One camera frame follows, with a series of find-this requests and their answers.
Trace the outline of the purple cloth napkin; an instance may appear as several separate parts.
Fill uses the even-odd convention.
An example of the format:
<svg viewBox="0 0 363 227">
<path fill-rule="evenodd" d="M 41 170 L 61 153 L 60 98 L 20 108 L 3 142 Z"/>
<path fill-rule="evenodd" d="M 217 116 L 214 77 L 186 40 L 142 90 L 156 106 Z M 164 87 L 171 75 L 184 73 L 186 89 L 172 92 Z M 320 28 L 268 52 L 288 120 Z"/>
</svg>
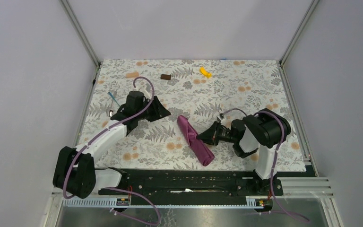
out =
<svg viewBox="0 0 363 227">
<path fill-rule="evenodd" d="M 208 166 L 215 158 L 212 151 L 202 140 L 197 139 L 198 133 L 186 117 L 179 115 L 177 118 L 177 124 L 188 146 L 193 151 L 198 161 L 203 166 Z"/>
</svg>

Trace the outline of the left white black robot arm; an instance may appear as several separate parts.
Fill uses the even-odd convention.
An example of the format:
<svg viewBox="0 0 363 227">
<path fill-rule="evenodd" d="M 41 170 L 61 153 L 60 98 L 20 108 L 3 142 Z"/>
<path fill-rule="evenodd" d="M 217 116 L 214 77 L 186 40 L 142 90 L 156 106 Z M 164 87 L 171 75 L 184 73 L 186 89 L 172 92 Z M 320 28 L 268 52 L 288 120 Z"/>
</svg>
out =
<svg viewBox="0 0 363 227">
<path fill-rule="evenodd" d="M 125 138 L 139 121 L 154 122 L 171 115 L 157 96 L 151 99 L 140 91 L 131 91 L 126 102 L 114 112 L 103 130 L 74 148 L 65 146 L 58 155 L 53 186 L 62 189 L 64 198 L 84 199 L 91 193 L 110 188 L 116 194 L 126 192 L 128 182 L 113 167 L 97 169 L 96 162 L 114 143 Z"/>
</svg>

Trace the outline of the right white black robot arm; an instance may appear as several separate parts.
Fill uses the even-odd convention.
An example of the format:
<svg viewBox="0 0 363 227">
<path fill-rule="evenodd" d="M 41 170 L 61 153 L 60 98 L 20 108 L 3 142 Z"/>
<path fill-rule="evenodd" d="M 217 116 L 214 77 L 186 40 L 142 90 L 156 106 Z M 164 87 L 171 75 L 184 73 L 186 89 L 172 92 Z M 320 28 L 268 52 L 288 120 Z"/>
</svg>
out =
<svg viewBox="0 0 363 227">
<path fill-rule="evenodd" d="M 265 194 L 275 182 L 277 153 L 291 133 L 289 122 L 265 108 L 242 119 L 235 119 L 230 127 L 226 127 L 221 123 L 224 115 L 221 113 L 196 138 L 212 146 L 218 145 L 220 141 L 232 143 L 235 154 L 240 158 L 257 154 L 259 159 L 253 171 L 252 188 L 256 194 Z"/>
</svg>

